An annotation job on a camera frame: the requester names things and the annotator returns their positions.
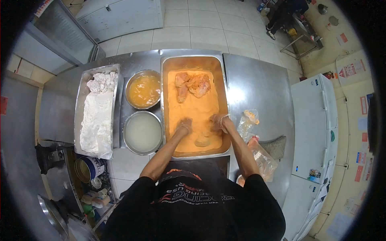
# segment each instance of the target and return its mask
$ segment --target sneaker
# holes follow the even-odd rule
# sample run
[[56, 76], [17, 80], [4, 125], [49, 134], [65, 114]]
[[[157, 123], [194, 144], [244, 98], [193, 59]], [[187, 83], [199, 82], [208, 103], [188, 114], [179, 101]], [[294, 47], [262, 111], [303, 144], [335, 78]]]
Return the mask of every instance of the sneaker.
[[273, 33], [271, 33], [271, 31], [267, 31], [267, 35], [268, 35], [271, 39], [276, 40], [275, 35], [273, 35]]

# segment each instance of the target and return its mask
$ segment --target person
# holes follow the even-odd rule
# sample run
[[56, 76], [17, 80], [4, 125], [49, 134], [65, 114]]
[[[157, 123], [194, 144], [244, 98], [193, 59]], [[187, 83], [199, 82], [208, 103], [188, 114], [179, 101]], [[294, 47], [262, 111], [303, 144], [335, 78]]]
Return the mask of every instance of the person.
[[225, 115], [213, 115], [215, 130], [228, 133], [244, 187], [226, 177], [187, 170], [169, 162], [191, 133], [180, 121], [173, 137], [154, 155], [107, 220], [102, 240], [280, 240], [285, 219], [252, 152]]
[[308, 10], [307, 3], [311, 3], [311, 0], [307, 0], [307, 2], [306, 0], [284, 0], [266, 25], [267, 35], [271, 39], [276, 40], [276, 31], [283, 27], [284, 24], [290, 22], [295, 12], [303, 15]]

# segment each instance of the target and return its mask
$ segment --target cloth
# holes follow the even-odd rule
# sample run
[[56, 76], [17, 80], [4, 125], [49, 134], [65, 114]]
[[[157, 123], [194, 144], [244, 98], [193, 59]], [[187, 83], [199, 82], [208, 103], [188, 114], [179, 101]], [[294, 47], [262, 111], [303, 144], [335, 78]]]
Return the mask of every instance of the cloth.
[[[167, 178], [182, 173], [187, 176]], [[133, 183], [107, 220], [102, 241], [282, 238], [283, 213], [260, 175], [248, 177], [244, 188], [219, 177], [213, 188], [191, 170], [167, 168], [164, 174], [157, 186], [148, 177]]]
[[303, 15], [307, 10], [308, 4], [305, 0], [286, 0], [273, 13], [268, 28], [271, 29], [272, 34], [275, 34], [285, 23], [291, 21], [295, 12]]

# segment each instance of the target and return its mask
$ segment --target white flour coating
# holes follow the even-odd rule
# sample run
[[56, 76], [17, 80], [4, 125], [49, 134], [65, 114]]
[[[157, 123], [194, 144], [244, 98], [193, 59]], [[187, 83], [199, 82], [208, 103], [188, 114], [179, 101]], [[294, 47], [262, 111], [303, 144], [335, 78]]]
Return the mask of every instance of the white flour coating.
[[80, 147], [86, 152], [98, 153], [98, 157], [109, 159], [111, 150], [111, 110], [117, 73], [94, 74], [87, 82], [91, 93], [86, 96], [80, 131]]
[[110, 72], [110, 74], [96, 73], [94, 74], [94, 80], [87, 82], [87, 86], [91, 93], [96, 94], [114, 91], [117, 75], [116, 72]]

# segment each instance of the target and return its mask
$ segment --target orange liquid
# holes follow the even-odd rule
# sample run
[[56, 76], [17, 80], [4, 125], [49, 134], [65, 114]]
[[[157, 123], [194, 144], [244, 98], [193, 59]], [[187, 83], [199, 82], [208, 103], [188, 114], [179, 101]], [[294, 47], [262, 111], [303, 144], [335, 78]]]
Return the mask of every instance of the orange liquid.
[[[201, 98], [196, 98], [191, 93], [188, 93], [184, 103], [179, 103], [177, 100], [177, 88], [175, 84], [176, 74], [179, 72], [187, 72], [189, 75], [207, 74], [211, 85], [210, 90]], [[212, 132], [213, 124], [209, 121], [209, 117], [213, 114], [218, 114], [218, 99], [216, 87], [213, 83], [213, 74], [210, 71], [170, 71], [168, 74], [168, 104], [169, 104], [169, 133], [174, 135], [177, 124], [184, 117], [192, 118], [192, 133], [184, 137], [176, 148], [176, 152], [201, 152], [211, 149], [220, 148], [222, 145], [222, 137], [218, 132]], [[198, 147], [195, 145], [202, 133], [209, 134], [210, 145], [206, 147]]]
[[158, 101], [161, 93], [161, 82], [156, 76], [139, 76], [126, 89], [126, 98], [137, 107], [148, 107]]

